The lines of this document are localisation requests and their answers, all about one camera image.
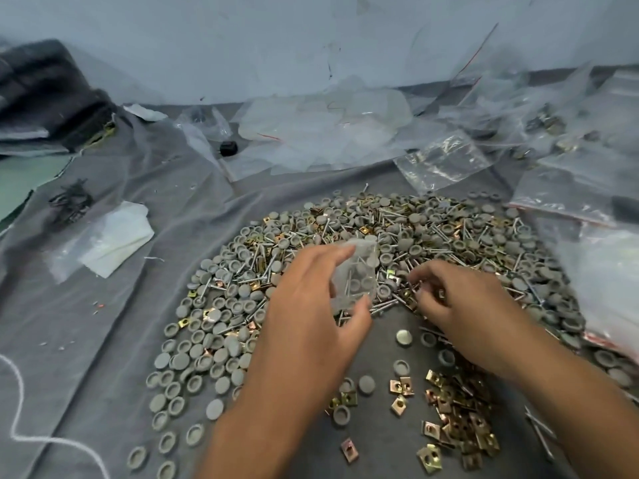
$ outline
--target person's right hand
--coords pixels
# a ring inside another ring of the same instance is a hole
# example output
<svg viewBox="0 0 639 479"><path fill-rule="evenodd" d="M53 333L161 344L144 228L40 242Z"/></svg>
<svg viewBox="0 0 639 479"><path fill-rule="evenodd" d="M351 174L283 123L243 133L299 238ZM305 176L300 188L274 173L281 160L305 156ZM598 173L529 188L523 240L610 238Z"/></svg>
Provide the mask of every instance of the person's right hand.
<svg viewBox="0 0 639 479"><path fill-rule="evenodd" d="M515 358L547 338L493 274L430 260L408 280L422 282L417 301L424 316L466 359L502 378L514 379ZM441 288L445 302L434 295Z"/></svg>

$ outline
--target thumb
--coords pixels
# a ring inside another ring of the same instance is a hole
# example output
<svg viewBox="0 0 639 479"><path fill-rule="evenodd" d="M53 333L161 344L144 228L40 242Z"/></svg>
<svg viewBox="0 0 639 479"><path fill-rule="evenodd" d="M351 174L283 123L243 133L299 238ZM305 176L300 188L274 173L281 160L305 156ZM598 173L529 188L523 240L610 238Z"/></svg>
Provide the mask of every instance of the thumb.
<svg viewBox="0 0 639 479"><path fill-rule="evenodd" d="M352 360L357 350L362 346L364 338L371 329L371 312L368 310L371 299L364 295L355 303L351 311L352 317L339 330L342 349L347 354L348 360Z"/></svg>
<svg viewBox="0 0 639 479"><path fill-rule="evenodd" d="M450 319L450 309L435 298L430 286L422 284L417 291L417 304L419 305L419 310L428 321L431 321L442 330L446 327Z"/></svg>

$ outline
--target white string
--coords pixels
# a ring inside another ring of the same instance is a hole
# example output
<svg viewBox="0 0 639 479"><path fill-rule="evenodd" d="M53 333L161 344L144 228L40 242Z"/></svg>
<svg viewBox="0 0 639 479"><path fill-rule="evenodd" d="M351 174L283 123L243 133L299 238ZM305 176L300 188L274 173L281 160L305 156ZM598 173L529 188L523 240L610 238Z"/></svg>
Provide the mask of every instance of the white string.
<svg viewBox="0 0 639 479"><path fill-rule="evenodd" d="M22 405L24 404L24 382L22 381L22 375L20 374L20 370L12 362L9 358L7 358L4 354L0 353L0 360L3 360L9 367L11 368L15 378L18 380L18 410L15 411L15 417L13 418L13 423L11 424L11 429L9 430L9 437L11 440L15 442L35 442L35 443L43 443L43 444L62 444L68 445L69 447L76 448L83 452L89 454L92 459L98 464L100 467L100 472L104 479L110 479L108 475L107 467L104 465L104 461L100 457L100 455L90 448L87 445L84 445L81 442L76 442L69 439L63 439L60 437L28 437L26 435L20 435L16 432L16 428L18 428L18 421L20 420L20 414L22 413Z"/></svg>

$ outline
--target gray cloth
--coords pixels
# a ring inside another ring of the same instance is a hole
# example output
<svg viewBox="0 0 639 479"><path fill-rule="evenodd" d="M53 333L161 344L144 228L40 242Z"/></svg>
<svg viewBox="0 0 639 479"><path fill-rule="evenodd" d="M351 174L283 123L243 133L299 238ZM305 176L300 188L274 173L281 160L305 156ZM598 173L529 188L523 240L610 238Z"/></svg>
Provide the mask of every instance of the gray cloth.
<svg viewBox="0 0 639 479"><path fill-rule="evenodd" d="M357 193L365 183L373 193L410 194L412 189L392 163L303 176L259 175L234 188L210 162L188 148L170 124L144 125L125 116L117 125L115 137L87 151L60 180L36 192L2 241L0 353L12 358L24 377L26 400L18 424L20 434L53 434L82 441L100 453L112 478L128 475L125 461L129 451L145 445L151 457L137 476L154 478L164 458L156 449L158 434L151 429L148 403L154 392L146 389L144 380L160 352L162 329L175 321L174 310L200 260L216 255L249 220L270 211L299 209L336 189L346 195ZM483 171L443 193L462 197L468 190L485 189L507 198L522 166L509 160L498 168L499 173L494 168ZM44 229L50 213L47 199L60 185L78 178L87 179L86 188L97 202L83 221L74 225L85 225L127 200L147 205L155 237L108 279L82 268L68 281L55 285L44 256L66 235L52 236ZM104 304L97 314L95 301ZM360 398L347 430L336 430L325 414L319 416L288 476L424 474L415 453L427 442L419 434L420 420L435 419L423 399L423 377L429 367L436 366L436 354L420 347L418 325L414 316L399 308L375 320L349 376L357 380L363 374L372 375L377 391L370 398ZM411 330L415 337L415 344L407 350L394 342L395 332L401 328ZM393 376L392 363L400 358L411 364L416 395L404 416L397 419L390 411L392 396L386 387ZM180 478L193 474L204 450L204 445L186 447L184 433L197 422L205 423L207 432L212 428L204 409L215 392L210 378L204 381L202 393L189 398L185 414L169 426L179 434L179 447L172 458L178 462ZM483 470L474 475L559 476L557 469L544 462L523 419L521 398L499 386L505 406L495 415L495 430L503 451L496 459L485 459ZM80 451L62 445L44 450L41 444L10 441L8 431L17 397L15 379L0 363L0 477L100 477L92 459ZM348 436L360 452L360 459L351 466L339 450ZM443 478L465 474L456 455L444 458L444 468Z"/></svg>

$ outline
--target person's left hand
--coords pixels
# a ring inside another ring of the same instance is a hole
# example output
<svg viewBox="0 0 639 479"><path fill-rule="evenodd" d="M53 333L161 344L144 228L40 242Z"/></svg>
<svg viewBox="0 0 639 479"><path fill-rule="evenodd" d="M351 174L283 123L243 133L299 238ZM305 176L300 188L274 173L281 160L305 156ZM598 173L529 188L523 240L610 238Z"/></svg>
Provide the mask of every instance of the person's left hand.
<svg viewBox="0 0 639 479"><path fill-rule="evenodd" d="M353 255L351 245L301 250L268 305L238 405L302 434L325 409L371 327L370 300L362 297L339 328L330 307L331 275Z"/></svg>

